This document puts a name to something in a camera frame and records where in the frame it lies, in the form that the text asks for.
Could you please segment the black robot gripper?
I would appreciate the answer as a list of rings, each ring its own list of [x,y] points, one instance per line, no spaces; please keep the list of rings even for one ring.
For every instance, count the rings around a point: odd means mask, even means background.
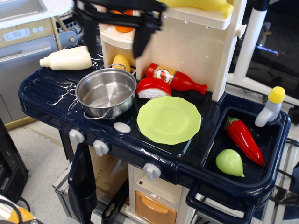
[[[74,17],[84,29],[88,51],[97,50],[97,26],[109,24],[133,27],[133,56],[140,57],[156,29],[167,6],[156,0],[75,0]]]

